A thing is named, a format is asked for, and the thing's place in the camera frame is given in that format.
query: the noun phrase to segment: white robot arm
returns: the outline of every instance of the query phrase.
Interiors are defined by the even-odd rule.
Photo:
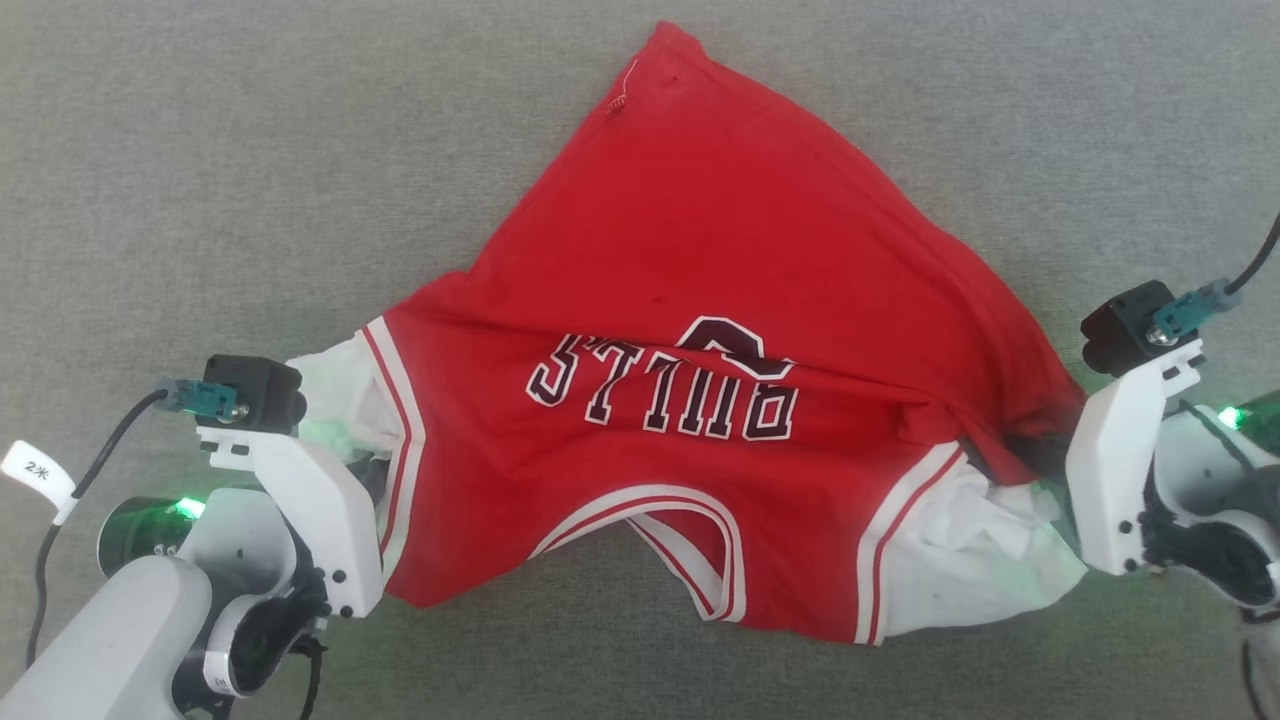
[[[1280,218],[1260,259],[1277,231]],[[1260,264],[1256,259],[1252,272]],[[1260,719],[1276,717],[1280,457],[1206,406],[1181,401],[1170,409],[1175,396],[1199,382],[1203,343],[1193,329],[1179,338],[1166,333],[1176,327],[1172,315],[1164,315],[1174,320],[1164,325],[1152,327],[1151,319],[1179,304],[1202,313],[1201,320],[1210,314],[1194,306],[1198,297],[1187,297],[1170,302],[1162,283],[1146,283],[1082,324],[1089,337],[1085,360],[1117,379],[1088,398],[1066,454],[1080,555],[1114,575],[1155,565],[1210,583],[1239,609],[1251,706]]]
[[[201,448],[214,466],[252,473],[261,489],[118,507],[99,539],[110,579],[0,700],[0,719],[227,717],[285,653],[317,655],[315,637],[332,614],[365,618],[381,598],[370,488],[326,447],[285,434],[305,405],[298,373],[253,357],[210,365],[219,372],[206,379],[238,391],[223,414],[241,418],[200,423]],[[178,404],[198,405],[197,386],[183,386]],[[32,456],[24,445],[14,452]],[[42,483],[55,505],[69,500],[51,460],[5,464],[14,474],[27,466],[42,470],[28,484]],[[78,692],[65,692],[67,678]]]

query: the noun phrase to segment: green led light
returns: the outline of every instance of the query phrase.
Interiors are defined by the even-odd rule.
[[[1240,429],[1240,420],[1244,419],[1244,411],[1239,407],[1224,407],[1222,411],[1217,414],[1217,419],[1222,420],[1222,424],[1233,430],[1238,430]]]
[[[205,511],[205,503],[191,497],[184,497],[178,502],[174,502],[173,509],[182,512],[187,518],[196,520],[200,518],[200,514]]]

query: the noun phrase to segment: red basketball jersey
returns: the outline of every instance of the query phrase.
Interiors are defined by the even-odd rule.
[[[475,266],[361,338],[399,438],[387,589],[415,605],[627,521],[707,619],[849,642],[952,624],[892,616],[977,542],[937,539],[980,521],[938,530],[929,498],[998,495],[957,441],[1027,483],[1002,438],[1069,433],[1083,401],[973,251],[671,24]],[[932,529],[895,546],[913,514]],[[1027,525],[988,544],[1036,575]],[[893,557],[925,578],[899,600]]]

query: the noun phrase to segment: gray fabric surface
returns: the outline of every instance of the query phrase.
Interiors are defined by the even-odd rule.
[[[1265,0],[0,0],[0,445],[78,474],[156,378],[326,347],[465,268],[659,18],[879,161],[1091,388],[1080,318],[1238,272],[1280,204]],[[1193,397],[1277,384],[1277,310],[1272,265],[1206,333]],[[202,462],[188,423],[141,423],[54,552],[46,638],[101,583],[108,510],[227,480]],[[0,487],[0,689],[47,520]],[[869,650],[703,624],[617,529],[328,642],[321,720],[1247,712],[1231,612],[1185,579],[1091,575]],[[289,662],[238,717],[296,716],[305,678]]]

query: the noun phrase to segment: white jersey trim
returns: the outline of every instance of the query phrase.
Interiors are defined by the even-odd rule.
[[[659,510],[687,510],[714,521],[724,539],[723,571],[717,573],[689,538],[645,515]],[[722,502],[692,488],[635,486],[598,497],[556,525],[530,557],[556,550],[618,520],[632,520],[631,527],[658,552],[663,564],[685,582],[705,620],[737,623],[746,615],[746,562],[742,560],[742,534],[737,520]],[[699,593],[709,606],[699,601]]]
[[[361,333],[378,361],[379,387],[392,398],[404,438],[401,447],[392,452],[387,471],[387,492],[378,507],[378,532],[383,551],[383,580],[389,582],[396,574],[404,543],[408,539],[410,515],[413,510],[413,491],[421,469],[422,454],[426,450],[426,436],[422,428],[422,415],[413,395],[413,386],[404,370],[396,341],[392,338],[387,322],[378,318],[369,323]]]
[[[867,530],[858,541],[858,629],[855,643],[881,644],[884,642],[887,602],[881,588],[884,585],[884,568],[881,556],[893,530],[911,511],[915,502],[952,470],[964,454],[960,445],[948,442],[934,446],[905,475],[899,478],[884,496]]]

